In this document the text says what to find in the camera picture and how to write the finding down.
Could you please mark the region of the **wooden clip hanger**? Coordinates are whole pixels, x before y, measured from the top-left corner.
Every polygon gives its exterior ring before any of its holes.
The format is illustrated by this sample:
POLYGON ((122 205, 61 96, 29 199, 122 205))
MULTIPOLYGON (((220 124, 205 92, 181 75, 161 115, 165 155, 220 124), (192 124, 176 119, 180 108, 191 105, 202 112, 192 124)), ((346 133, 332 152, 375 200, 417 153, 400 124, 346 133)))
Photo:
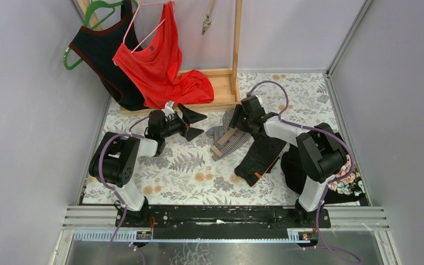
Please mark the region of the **wooden clip hanger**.
MULTIPOLYGON (((236 132, 236 130, 236 128, 230 128, 220 139, 218 139, 217 144, 224 146, 229 141, 231 136, 236 132)), ((223 153, 215 145, 211 146, 210 151, 218 157, 223 156, 223 153)))

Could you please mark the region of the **grey striped underwear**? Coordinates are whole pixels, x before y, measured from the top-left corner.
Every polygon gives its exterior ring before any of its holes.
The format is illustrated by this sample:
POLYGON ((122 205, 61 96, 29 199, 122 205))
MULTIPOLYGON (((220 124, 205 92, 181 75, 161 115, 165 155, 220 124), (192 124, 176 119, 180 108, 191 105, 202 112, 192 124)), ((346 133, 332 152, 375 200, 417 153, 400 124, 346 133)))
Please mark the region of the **grey striped underwear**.
POLYGON ((234 111, 226 112, 222 117, 222 125, 213 126, 206 131, 206 136, 213 139, 210 151, 214 161, 218 161, 235 152, 251 138, 250 133, 230 127, 233 115, 234 111))

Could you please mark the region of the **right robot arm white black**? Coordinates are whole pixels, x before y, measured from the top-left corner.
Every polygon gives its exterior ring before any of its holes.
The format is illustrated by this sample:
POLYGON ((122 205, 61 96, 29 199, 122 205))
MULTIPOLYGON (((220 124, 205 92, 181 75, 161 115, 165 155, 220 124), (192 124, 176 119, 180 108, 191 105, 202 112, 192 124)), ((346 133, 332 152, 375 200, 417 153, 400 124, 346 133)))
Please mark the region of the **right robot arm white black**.
POLYGON ((266 113, 261 103, 258 96, 243 99, 235 107, 230 126, 297 148, 306 179, 296 205, 308 213, 314 212, 323 204, 328 185, 335 180, 336 174, 348 161, 353 161, 352 150, 328 124, 313 127, 287 121, 281 114, 266 113))

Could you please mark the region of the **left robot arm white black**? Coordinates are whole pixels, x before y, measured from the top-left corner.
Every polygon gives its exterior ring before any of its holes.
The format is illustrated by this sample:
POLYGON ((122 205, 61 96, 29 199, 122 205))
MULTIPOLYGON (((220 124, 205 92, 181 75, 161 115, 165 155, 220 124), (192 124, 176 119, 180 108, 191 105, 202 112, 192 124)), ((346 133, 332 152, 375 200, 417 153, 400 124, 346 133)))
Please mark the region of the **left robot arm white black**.
POLYGON ((137 159, 159 156, 166 138, 175 134, 193 140, 204 131, 191 125, 206 118, 205 114, 169 101, 163 109, 153 110, 145 118, 147 127, 143 135, 107 132, 90 161, 88 173, 114 192, 122 208, 140 211, 148 203, 132 179, 137 159))

